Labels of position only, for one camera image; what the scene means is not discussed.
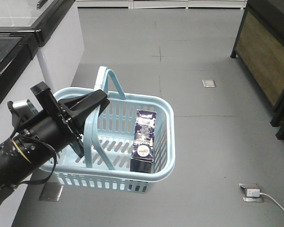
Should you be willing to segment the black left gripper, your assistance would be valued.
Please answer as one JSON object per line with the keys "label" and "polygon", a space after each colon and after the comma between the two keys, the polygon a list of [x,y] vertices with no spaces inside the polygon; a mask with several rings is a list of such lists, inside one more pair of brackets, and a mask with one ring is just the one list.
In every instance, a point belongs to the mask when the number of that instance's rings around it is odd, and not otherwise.
{"label": "black left gripper", "polygon": [[99,114],[107,108],[110,101],[101,89],[74,98],[63,98],[58,102],[50,88],[42,81],[31,88],[43,110],[26,120],[18,132],[32,139],[51,145],[57,152],[68,145],[79,157],[84,156],[81,134],[86,118],[100,107]]}

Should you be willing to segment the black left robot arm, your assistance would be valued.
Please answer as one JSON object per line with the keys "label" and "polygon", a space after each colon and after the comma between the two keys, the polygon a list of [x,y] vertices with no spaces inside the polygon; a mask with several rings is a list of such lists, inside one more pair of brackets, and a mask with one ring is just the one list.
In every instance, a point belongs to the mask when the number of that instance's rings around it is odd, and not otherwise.
{"label": "black left robot arm", "polygon": [[0,205],[21,184],[37,185],[49,178],[25,180],[32,172],[71,145],[79,157],[84,156],[81,135],[87,116],[97,107],[103,112],[109,105],[107,94],[99,89],[74,98],[56,100],[44,83],[31,91],[42,106],[38,112],[29,100],[16,108],[8,102],[14,130],[0,144]]}

